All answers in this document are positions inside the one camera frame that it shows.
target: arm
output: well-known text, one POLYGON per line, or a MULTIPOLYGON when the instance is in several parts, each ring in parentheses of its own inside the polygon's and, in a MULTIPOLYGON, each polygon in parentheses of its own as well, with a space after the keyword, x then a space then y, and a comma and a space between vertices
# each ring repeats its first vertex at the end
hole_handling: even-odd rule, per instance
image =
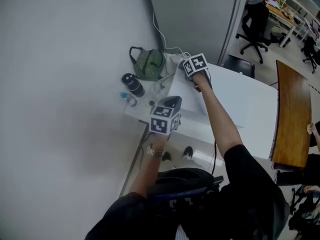
POLYGON ((210 88, 206 77, 202 73, 196 73, 193 81, 202 92, 214 139, 224 157, 230 148, 243 144, 238 129, 210 88))
POLYGON ((308 131, 312 132, 316 141, 316 145, 318 147, 318 150, 320 152, 320 135, 317 131, 316 125, 314 123, 311 123, 308 125, 308 131))
MULTIPOLYGON (((167 141, 168 136, 161 134, 156 135, 152 149, 155 151, 163 151, 167 141)), ((147 197, 147 187, 150 187, 156 183, 161 160, 161 157, 155 157, 151 155, 148 155, 145 158, 143 166, 132 183, 129 193, 135 192, 143 197, 147 197)))

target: small plastic bottle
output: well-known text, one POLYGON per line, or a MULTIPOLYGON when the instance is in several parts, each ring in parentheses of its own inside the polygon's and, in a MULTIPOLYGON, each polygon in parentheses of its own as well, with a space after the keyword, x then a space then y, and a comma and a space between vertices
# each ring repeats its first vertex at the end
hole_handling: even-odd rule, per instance
POLYGON ((126 100, 126 103, 130 106, 130 107, 135 107, 138 103, 137 99, 135 97, 133 97, 130 93, 121 93, 121 97, 123 99, 126 100))

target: white cable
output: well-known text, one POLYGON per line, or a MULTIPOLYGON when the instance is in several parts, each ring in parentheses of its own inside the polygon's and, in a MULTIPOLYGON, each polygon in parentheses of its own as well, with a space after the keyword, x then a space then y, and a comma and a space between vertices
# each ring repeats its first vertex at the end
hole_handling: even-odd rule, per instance
POLYGON ((160 34, 162 35, 162 37, 163 37, 164 48, 165 48, 166 50, 179 49, 179 50, 181 51, 181 55, 182 55, 185 59, 188 59, 188 57, 186 56, 186 54, 188 54, 189 57, 190 57, 190 53, 188 53, 188 52, 183 52, 183 51, 181 50, 181 48, 179 48, 179 47, 167 48, 167 43, 166 43, 165 35, 162 34, 162 32, 159 30, 159 28, 157 28, 157 26, 156 26, 156 24, 155 24, 155 11, 153 11, 152 21, 153 21, 153 25, 154 25, 154 27, 156 28, 156 30, 158 30, 159 33, 160 33, 160 34))

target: white wall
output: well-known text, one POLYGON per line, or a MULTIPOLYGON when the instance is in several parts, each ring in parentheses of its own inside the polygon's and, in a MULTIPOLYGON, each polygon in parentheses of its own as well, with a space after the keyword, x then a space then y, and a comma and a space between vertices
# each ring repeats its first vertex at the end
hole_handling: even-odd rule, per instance
POLYGON ((0 238, 79 240, 117 199, 143 127, 123 115, 148 0, 0 0, 0 238))

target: sleeve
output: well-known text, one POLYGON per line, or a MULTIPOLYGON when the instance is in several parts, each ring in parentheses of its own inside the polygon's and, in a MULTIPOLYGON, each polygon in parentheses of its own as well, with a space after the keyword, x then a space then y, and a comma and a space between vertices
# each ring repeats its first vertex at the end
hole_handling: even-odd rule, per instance
POLYGON ((113 203, 103 218, 90 230, 85 240, 122 238, 127 234, 139 235, 146 223, 146 199, 137 193, 129 193, 113 203))
POLYGON ((248 218, 261 239, 266 236, 268 240, 277 239, 289 216, 289 205, 280 188, 245 146, 232 147, 224 160, 230 181, 225 193, 233 197, 233 203, 236 200, 241 205, 242 221, 248 218))

